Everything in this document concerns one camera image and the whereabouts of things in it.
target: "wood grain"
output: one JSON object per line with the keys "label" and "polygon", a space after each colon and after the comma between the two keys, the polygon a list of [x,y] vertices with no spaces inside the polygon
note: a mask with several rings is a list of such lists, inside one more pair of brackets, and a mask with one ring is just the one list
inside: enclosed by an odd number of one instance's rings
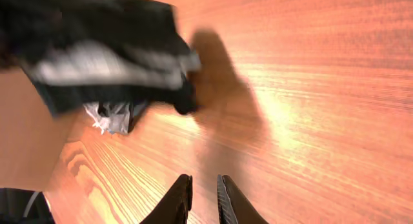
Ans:
{"label": "wood grain", "polygon": [[20,68],[0,75],[0,188],[42,191],[76,113],[53,118]]}
{"label": "wood grain", "polygon": [[413,0],[159,1],[204,107],[154,105],[129,136],[79,120],[45,192],[58,223],[137,223],[182,173],[189,223],[218,223],[218,174],[270,223],[413,222]]}

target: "dark fabric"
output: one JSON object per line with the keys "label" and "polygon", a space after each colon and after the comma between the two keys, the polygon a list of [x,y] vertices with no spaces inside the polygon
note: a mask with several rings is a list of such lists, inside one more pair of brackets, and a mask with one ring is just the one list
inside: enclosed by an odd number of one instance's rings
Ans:
{"label": "dark fabric", "polygon": [[53,116],[82,107],[83,103],[160,101],[175,106],[180,114],[196,111],[194,87],[184,80],[179,90],[129,85],[50,86],[32,81]]}
{"label": "dark fabric", "polygon": [[1,57],[36,64],[50,47],[91,39],[134,61],[125,47],[187,55],[171,5],[151,0],[0,0]]}

